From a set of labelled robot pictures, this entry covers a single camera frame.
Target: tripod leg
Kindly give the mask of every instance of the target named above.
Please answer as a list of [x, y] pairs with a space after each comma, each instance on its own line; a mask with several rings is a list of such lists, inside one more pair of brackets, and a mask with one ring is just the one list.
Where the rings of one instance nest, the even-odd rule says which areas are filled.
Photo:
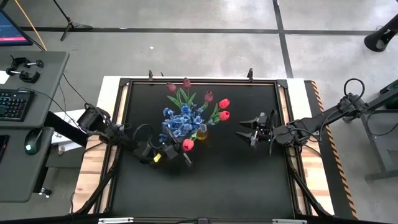
[[61, 37], [61, 41], [65, 40], [65, 38], [67, 37], [67, 33], [70, 29], [73, 28], [73, 25], [71, 22], [68, 23], [67, 28], [65, 28], [65, 31], [63, 31], [62, 37]]

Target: black floor stripe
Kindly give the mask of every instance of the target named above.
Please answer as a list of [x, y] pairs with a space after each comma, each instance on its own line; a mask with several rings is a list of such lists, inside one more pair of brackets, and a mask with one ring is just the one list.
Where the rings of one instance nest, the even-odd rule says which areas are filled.
[[285, 34], [298, 35], [369, 35], [374, 31], [368, 30], [285, 30]]
[[282, 57], [284, 59], [286, 77], [293, 78], [292, 65], [290, 64], [289, 51], [287, 50], [287, 43], [284, 34], [284, 25], [282, 23], [282, 16], [280, 15], [278, 0], [272, 0], [272, 3], [274, 3], [275, 18], [279, 31], [280, 47], [282, 48]]
[[[21, 27], [33, 31], [31, 27]], [[41, 32], [63, 32], [64, 27], [36, 27]], [[183, 34], [277, 34], [275, 29], [178, 29], [178, 28], [74, 28], [69, 32], [111, 32], [111, 33], [183, 33]]]
[[[282, 18], [277, 22], [283, 28]], [[33, 31], [22, 26], [23, 31]], [[63, 32], [64, 27], [36, 27], [41, 32]], [[369, 35], [371, 30], [279, 30], [279, 29], [185, 29], [185, 28], [74, 28], [69, 32], [110, 32], [110, 33], [185, 33], [185, 34], [297, 34], [297, 35]]]

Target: gray desk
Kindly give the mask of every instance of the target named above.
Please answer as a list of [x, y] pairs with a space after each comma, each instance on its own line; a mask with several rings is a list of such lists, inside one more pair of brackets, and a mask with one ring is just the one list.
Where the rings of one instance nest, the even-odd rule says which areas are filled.
[[53, 128], [43, 128], [40, 151], [27, 155], [24, 138], [29, 129], [2, 129], [0, 135], [8, 134], [10, 141], [0, 162], [0, 202], [27, 202], [32, 195], [43, 162], [48, 153]]
[[[58, 88], [62, 73], [67, 65], [69, 59], [68, 52], [37, 52], [37, 51], [3, 51], [0, 53], [0, 70], [5, 71], [6, 68], [10, 67], [12, 62], [12, 55], [14, 58], [26, 57], [31, 62], [41, 59], [44, 62], [44, 68], [37, 66], [31, 66], [30, 68], [23, 68], [20, 66], [18, 71], [24, 70], [33, 75], [34, 72], [40, 73], [40, 78], [36, 83], [25, 83], [19, 79], [18, 75], [9, 77], [7, 82], [0, 85], [0, 88], [4, 89], [18, 89], [18, 88], [30, 88], [33, 90], [45, 93], [49, 97], [54, 97], [54, 94]], [[1, 121], [1, 128], [33, 128], [40, 127], [44, 124], [47, 116], [47, 112], [50, 109], [52, 100], [48, 97], [36, 93], [34, 100], [30, 105], [29, 112], [26, 114], [24, 122], [15, 121]]]
[[[0, 52], [0, 70], [11, 66], [12, 55], [26, 57], [31, 62], [41, 59], [44, 68], [32, 66], [19, 67], [17, 71], [25, 70], [30, 75], [35, 71], [40, 73], [36, 83], [25, 83], [18, 75], [9, 77], [7, 82], [0, 85], [3, 89], [30, 88], [54, 97], [62, 77], [69, 53], [67, 52], [38, 52], [38, 51], [2, 51]], [[70, 138], [81, 145], [86, 145], [86, 134], [70, 126], [58, 116], [49, 111], [52, 100], [40, 93], [30, 104], [23, 122], [0, 121], [0, 135], [10, 136], [6, 152], [0, 161], [0, 202], [26, 202], [33, 192], [41, 189], [47, 173], [46, 162], [50, 154], [49, 146], [54, 131]], [[32, 128], [43, 128], [40, 151], [29, 156], [24, 151], [24, 141]]]

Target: green leaf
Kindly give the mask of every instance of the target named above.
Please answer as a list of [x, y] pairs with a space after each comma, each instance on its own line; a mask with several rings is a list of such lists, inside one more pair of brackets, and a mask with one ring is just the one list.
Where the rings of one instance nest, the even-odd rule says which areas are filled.
[[189, 101], [188, 101], [188, 106], [189, 106], [189, 107], [191, 107], [192, 102], [193, 102], [193, 99], [195, 98], [196, 94], [197, 94], [197, 93], [192, 94], [191, 98], [189, 99]]
[[184, 99], [185, 99], [185, 102], [187, 102], [187, 103], [188, 103], [189, 99], [188, 99], [188, 96], [187, 96], [187, 94], [185, 94], [184, 90], [183, 90], [183, 89], [181, 89], [181, 88], [180, 88], [180, 92], [181, 92], [181, 94], [182, 94], [182, 97], [184, 97]]
[[218, 111], [218, 104], [216, 104], [216, 106], [214, 107], [213, 113], [211, 114], [210, 117], [214, 116]]
[[176, 94], [177, 94], [177, 100], [178, 100], [178, 102], [180, 102], [180, 105], [182, 105], [180, 89], [177, 90]]
[[208, 105], [209, 105], [209, 103], [206, 101], [206, 102], [203, 104], [203, 106], [201, 106], [200, 108], [204, 111], [204, 110], [207, 108]]
[[216, 123], [218, 123], [220, 121], [220, 117], [218, 116], [218, 117], [216, 117], [214, 120], [213, 120], [213, 122], [216, 124]]
[[171, 97], [171, 96], [167, 96], [167, 98], [169, 98], [175, 105], [177, 105], [178, 108], [181, 108], [181, 104], [176, 98]]

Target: yellow and black hazard tape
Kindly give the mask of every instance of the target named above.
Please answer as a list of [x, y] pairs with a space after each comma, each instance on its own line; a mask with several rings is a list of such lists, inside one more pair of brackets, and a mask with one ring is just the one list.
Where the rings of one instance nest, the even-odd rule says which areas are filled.
[[[311, 83], [312, 83], [312, 85], [313, 85], [313, 90], [314, 90], [314, 92], [315, 92], [315, 95], [317, 96], [319, 108], [320, 108], [320, 110], [321, 110], [322, 112], [324, 112], [323, 105], [322, 105], [322, 101], [321, 101], [321, 98], [320, 98], [320, 95], [319, 95], [319, 91], [318, 91], [317, 84], [316, 84], [314, 81], [311, 81]], [[344, 189], [345, 189], [345, 191], [346, 191], [348, 203], [349, 203], [349, 206], [351, 207], [351, 212], [352, 212], [353, 216], [354, 216], [356, 219], [358, 219], [358, 215], [356, 214], [356, 209], [355, 209], [355, 205], [354, 205], [354, 202], [353, 202], [353, 198], [351, 197], [351, 192], [349, 191], [349, 188], [348, 188], [348, 183], [347, 183], [347, 180], [346, 180], [346, 176], [344, 175], [343, 166], [341, 165], [340, 158], [338, 157], [336, 144], [335, 144], [335, 141], [333, 140], [333, 136], [331, 135], [331, 131], [330, 131], [329, 126], [326, 126], [326, 131], [327, 131], [328, 136], [329, 136], [330, 146], [331, 146], [331, 148], [332, 148], [332, 150], [333, 150], [333, 153], [334, 153], [334, 155], [335, 155], [335, 159], [336, 159], [336, 163], [337, 163], [337, 168], [340, 170], [341, 181], [342, 181], [342, 183], [343, 183], [343, 185], [344, 185]]]

